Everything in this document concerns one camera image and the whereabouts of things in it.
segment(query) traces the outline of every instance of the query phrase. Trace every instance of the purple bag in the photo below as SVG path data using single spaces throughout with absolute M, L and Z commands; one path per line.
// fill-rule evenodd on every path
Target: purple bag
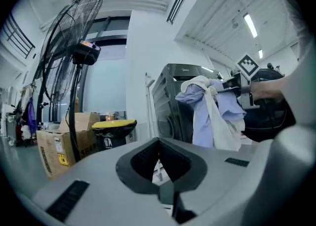
M 33 106 L 33 98 L 30 98 L 29 109 L 28 109 L 28 126 L 30 128 L 31 134 L 35 134 L 37 130 L 37 123 L 35 118 L 35 111 Z

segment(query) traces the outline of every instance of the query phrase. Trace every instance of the washing machine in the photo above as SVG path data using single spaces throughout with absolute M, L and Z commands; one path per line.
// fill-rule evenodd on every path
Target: washing machine
M 159 137 L 192 143 L 194 110 L 175 97 L 184 81 L 200 75 L 222 79 L 220 72 L 203 66 L 167 64 L 163 68 L 152 90 Z

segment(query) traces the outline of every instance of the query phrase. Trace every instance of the air vent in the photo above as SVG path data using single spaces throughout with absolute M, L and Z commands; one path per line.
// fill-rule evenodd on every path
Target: air vent
M 249 161 L 244 161 L 244 160 L 240 160 L 240 159 L 232 158 L 232 157 L 227 158 L 225 162 L 233 164 L 233 165 L 242 166 L 242 167 L 247 167 L 249 164 Z
M 84 181 L 73 182 L 46 212 L 63 222 L 78 203 L 88 186 L 89 184 Z

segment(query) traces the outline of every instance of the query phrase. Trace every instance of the black trash bin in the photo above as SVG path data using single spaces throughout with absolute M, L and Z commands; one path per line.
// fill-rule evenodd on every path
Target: black trash bin
M 136 127 L 136 120 L 102 121 L 93 124 L 99 151 L 126 144 L 126 137 Z

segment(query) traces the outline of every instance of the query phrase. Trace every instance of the fan grille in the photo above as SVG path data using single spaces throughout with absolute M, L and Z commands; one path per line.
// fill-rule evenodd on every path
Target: fan grille
M 51 24 L 41 50 L 43 85 L 52 103 L 60 102 L 69 90 L 75 72 L 72 55 L 85 39 L 102 0 L 73 0 Z

